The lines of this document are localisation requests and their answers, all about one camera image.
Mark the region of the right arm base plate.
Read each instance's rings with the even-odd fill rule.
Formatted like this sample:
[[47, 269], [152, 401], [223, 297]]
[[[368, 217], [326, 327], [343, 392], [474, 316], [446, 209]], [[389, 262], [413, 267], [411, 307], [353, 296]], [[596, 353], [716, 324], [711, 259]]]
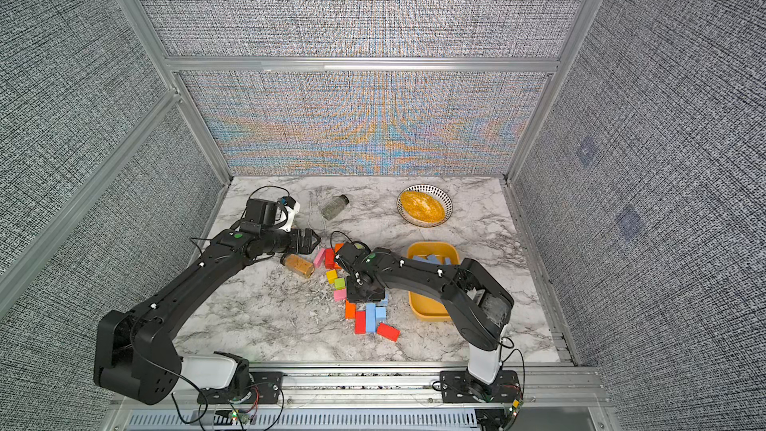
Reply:
[[518, 374], [512, 370], [501, 370], [491, 384], [471, 376], [467, 370], [441, 371], [437, 389], [448, 404], [513, 403], [523, 398]]

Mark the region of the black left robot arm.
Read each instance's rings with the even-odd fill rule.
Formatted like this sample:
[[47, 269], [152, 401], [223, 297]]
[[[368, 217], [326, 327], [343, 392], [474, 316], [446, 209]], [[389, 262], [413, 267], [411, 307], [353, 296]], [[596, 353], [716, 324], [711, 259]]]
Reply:
[[274, 255], [310, 255], [321, 238], [313, 229], [226, 229], [185, 271], [160, 291], [98, 323], [94, 362], [97, 386], [154, 405], [168, 395], [195, 389], [199, 401], [249, 398], [249, 361], [216, 352], [182, 357], [174, 340], [193, 313], [228, 279]]

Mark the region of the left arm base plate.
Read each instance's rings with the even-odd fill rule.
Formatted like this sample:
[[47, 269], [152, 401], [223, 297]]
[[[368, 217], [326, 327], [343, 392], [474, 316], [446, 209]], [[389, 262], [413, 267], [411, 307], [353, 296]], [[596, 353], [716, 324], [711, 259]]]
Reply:
[[284, 374], [279, 371], [255, 371], [247, 381], [235, 379], [223, 389], [204, 389], [197, 395], [197, 404], [279, 404]]

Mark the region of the blue long block bottom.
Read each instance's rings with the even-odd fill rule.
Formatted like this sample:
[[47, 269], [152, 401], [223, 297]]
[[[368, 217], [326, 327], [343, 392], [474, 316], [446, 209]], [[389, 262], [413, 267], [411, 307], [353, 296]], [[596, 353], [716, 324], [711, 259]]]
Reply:
[[374, 303], [367, 303], [365, 307], [365, 332], [375, 333], [377, 327], [376, 306]]

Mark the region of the yellow plastic tray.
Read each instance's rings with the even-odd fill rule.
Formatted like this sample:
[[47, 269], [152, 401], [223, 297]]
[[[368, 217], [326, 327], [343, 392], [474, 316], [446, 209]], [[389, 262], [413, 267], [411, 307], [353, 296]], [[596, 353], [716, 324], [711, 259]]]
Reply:
[[[426, 261], [435, 265], [458, 265], [460, 255], [458, 251], [444, 241], [419, 241], [410, 245], [407, 251], [408, 259]], [[442, 322], [450, 321], [450, 315], [444, 305], [424, 295], [409, 293], [409, 303], [414, 315], [422, 321]]]

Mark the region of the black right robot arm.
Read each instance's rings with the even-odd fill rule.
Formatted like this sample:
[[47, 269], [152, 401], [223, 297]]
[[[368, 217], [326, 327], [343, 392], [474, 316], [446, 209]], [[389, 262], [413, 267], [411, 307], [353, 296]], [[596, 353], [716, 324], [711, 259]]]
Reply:
[[514, 299], [478, 261], [438, 265], [407, 259], [382, 247], [359, 249], [354, 243], [345, 243], [335, 253], [335, 261], [348, 273], [351, 302], [381, 301], [388, 289], [403, 289], [440, 302], [469, 343], [462, 382], [443, 389], [471, 401], [496, 399], [501, 387], [502, 340]]

